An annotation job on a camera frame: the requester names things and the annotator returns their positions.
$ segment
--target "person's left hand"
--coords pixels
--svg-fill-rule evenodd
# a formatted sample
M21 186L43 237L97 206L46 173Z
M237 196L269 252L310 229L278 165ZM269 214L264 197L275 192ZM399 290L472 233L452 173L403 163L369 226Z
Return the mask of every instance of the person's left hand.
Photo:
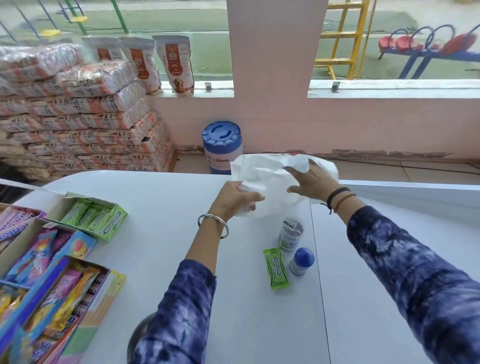
M265 200L265 197L258 192L242 191L240 188L241 183L241 181L225 182L210 207L210 210L208 210L208 213L217 215L227 222L235 216L243 206L250 205L252 202ZM250 206L250 210L255 210L255 204Z

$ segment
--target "window latch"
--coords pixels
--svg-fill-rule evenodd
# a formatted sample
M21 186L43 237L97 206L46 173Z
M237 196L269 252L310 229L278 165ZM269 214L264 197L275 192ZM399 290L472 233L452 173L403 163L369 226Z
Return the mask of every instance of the window latch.
M340 82L333 82L332 84L332 92L338 92L338 88L340 87Z

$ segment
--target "blue tie-dye shirt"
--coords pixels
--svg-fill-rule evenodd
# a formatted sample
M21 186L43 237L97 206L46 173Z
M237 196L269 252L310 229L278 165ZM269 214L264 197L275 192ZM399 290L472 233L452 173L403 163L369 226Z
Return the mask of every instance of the blue tie-dye shirt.
M434 363L480 363L480 283L373 207L353 214L347 235ZM203 363L215 288L205 266L182 261L132 364Z

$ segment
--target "green metal pole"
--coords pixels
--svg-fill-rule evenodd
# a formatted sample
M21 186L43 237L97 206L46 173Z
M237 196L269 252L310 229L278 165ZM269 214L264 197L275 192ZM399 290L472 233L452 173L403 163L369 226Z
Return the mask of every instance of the green metal pole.
M127 25L125 24L125 20L123 19L123 16L120 12L120 9L119 9L119 6L117 4L117 0L111 0L112 1L112 5L113 5L113 8L115 9L115 12L117 13L117 16L119 17L119 20L120 20L120 24L121 24L121 27L123 28L123 31L125 32L125 34L128 34L128 28L127 28Z
M67 4L68 8L72 12L72 15L77 16L77 13L76 13L75 9L73 8L70 0L65 0L65 3ZM88 33L87 33L87 30L85 29L84 25L81 22L77 22L77 23L78 23L78 26L79 26L80 30L82 31L82 33L87 36Z

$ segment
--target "window sill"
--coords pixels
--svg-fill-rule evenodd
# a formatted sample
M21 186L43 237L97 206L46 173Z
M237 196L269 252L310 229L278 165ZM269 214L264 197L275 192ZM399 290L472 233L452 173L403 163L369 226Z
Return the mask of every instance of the window sill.
M211 90L207 91L206 84L212 85ZM152 95L151 97L161 98L219 98L219 97L234 97L233 81L196 81L195 92L193 95L178 95L172 92L172 86L168 82L162 83L163 93Z
M333 82L340 82L333 92ZM480 80L311 80L308 98L480 98Z

